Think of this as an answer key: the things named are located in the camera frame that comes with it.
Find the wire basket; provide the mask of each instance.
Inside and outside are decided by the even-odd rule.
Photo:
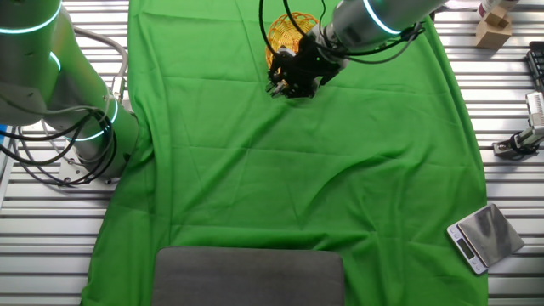
[[[305,33],[310,31],[319,21],[311,14],[305,14],[300,12],[292,13],[292,17],[297,21],[297,25]],[[276,21],[272,23],[269,30],[269,40],[272,48],[277,50],[279,47],[284,46],[294,53],[298,52],[298,43],[302,38],[302,34],[295,28],[292,22],[289,20],[287,14],[283,14]],[[266,63],[269,68],[272,66],[272,59],[274,55],[268,48],[266,48]]]

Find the kitchen scale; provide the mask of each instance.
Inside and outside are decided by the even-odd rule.
[[[478,275],[524,246],[495,204],[453,224],[448,228],[448,234]]]

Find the green screen fabric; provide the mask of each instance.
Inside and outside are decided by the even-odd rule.
[[[283,13],[268,0],[266,26]],[[131,0],[140,135],[82,304],[149,305],[161,248],[210,246],[337,252],[348,306],[486,305],[487,277],[446,235],[486,204],[483,164],[425,26],[390,63],[352,63],[314,99],[271,99],[258,1]]]

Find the gray foam mat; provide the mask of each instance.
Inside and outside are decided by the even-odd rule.
[[[151,305],[343,306],[343,262],[333,252],[168,247]]]

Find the metal slat table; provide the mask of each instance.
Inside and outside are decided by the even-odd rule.
[[[544,41],[544,7],[540,2],[520,1],[512,13],[514,36],[499,52],[473,48],[479,22],[473,10],[436,16],[437,30],[473,120],[488,197],[526,243],[516,255],[490,270],[492,306],[544,305],[544,154],[522,162],[503,161],[495,158],[491,149],[492,142],[527,128],[524,96],[533,87],[524,55],[529,42]],[[76,26],[127,46],[128,1],[64,3]],[[111,85],[121,56],[86,37],[77,41]],[[38,126],[26,131],[43,134]],[[37,159],[56,154],[50,144],[29,145]],[[57,173],[59,164],[47,169]],[[34,181],[18,163],[8,181],[0,210],[0,305],[78,305],[111,193],[64,194]]]

